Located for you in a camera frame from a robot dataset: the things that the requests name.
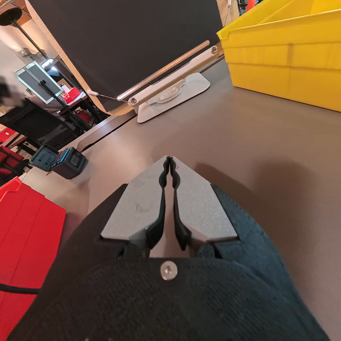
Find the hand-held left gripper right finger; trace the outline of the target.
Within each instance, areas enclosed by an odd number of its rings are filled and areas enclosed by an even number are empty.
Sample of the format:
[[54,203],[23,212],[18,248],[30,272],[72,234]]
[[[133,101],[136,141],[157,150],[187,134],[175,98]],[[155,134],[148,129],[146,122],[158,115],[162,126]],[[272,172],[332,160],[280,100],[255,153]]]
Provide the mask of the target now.
[[237,239],[212,184],[176,157],[170,158],[173,178],[175,235],[182,250]]

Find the small red bin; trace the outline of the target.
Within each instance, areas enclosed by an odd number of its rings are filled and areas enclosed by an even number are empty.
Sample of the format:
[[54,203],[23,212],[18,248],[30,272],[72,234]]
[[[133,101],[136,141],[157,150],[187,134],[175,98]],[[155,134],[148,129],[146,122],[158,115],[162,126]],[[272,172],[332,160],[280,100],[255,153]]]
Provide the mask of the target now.
[[71,102],[76,100],[76,98],[78,98],[80,95],[81,92],[76,87],[73,87],[69,90],[69,92],[65,92],[62,95],[62,98],[65,100],[66,104],[69,105]]

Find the silver monitor stand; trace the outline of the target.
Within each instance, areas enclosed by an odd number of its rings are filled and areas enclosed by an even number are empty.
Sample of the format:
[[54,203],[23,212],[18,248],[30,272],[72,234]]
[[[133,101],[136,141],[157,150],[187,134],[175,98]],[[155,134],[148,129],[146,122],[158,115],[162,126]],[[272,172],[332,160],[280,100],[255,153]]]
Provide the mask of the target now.
[[150,121],[205,92],[209,87],[210,82],[202,74],[193,73],[139,105],[137,122],[142,124]]

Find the dark framed screen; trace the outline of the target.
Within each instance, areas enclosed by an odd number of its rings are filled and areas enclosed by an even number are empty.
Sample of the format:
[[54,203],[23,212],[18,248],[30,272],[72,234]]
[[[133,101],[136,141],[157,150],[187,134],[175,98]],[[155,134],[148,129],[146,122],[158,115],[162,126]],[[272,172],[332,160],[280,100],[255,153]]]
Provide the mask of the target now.
[[51,76],[33,61],[16,71],[19,81],[45,104],[62,95],[64,90]]

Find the black computer monitor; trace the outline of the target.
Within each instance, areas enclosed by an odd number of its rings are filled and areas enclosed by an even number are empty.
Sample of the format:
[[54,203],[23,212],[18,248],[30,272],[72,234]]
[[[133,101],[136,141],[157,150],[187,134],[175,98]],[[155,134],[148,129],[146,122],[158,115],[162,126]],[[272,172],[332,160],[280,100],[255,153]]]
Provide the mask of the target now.
[[178,97],[222,54],[217,1],[26,1],[33,20],[100,109],[122,116]]

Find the dark battery charger case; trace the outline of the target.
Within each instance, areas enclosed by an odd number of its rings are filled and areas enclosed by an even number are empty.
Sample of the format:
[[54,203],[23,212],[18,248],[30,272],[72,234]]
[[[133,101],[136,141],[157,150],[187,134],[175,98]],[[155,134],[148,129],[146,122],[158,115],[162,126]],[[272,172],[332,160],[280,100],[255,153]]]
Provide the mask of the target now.
[[42,145],[29,163],[46,173],[54,172],[64,179],[71,180],[82,173],[87,159],[74,147],[57,151],[48,145]]

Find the yellow plastic bin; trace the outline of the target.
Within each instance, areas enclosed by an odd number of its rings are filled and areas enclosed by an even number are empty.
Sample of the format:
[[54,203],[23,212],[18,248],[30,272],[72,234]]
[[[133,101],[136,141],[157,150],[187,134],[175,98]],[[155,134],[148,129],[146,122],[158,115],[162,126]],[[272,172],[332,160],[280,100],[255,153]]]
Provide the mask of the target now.
[[233,86],[341,111],[341,1],[262,1],[217,35]]

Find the red plastic bin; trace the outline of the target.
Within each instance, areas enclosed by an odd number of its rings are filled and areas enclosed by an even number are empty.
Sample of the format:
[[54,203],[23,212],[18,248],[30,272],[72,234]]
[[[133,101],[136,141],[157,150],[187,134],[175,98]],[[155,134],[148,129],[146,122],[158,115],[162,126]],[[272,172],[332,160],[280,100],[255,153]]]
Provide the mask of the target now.
[[26,313],[60,244],[66,210],[15,177],[0,190],[0,339]]

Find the black floor lamp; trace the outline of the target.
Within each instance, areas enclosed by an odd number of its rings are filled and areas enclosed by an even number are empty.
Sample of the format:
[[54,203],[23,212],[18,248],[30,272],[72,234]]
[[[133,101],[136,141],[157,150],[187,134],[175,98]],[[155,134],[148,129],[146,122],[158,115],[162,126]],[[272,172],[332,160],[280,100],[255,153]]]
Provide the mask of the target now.
[[42,30],[32,20],[27,8],[11,4],[1,9],[1,41],[22,61],[44,61],[58,56]]

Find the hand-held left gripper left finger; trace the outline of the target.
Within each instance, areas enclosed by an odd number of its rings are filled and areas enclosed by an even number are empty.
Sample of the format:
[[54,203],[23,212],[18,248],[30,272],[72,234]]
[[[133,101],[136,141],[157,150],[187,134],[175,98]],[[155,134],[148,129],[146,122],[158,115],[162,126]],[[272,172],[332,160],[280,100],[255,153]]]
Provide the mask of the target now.
[[164,156],[126,186],[101,237],[153,249],[164,231],[165,187],[170,157]]

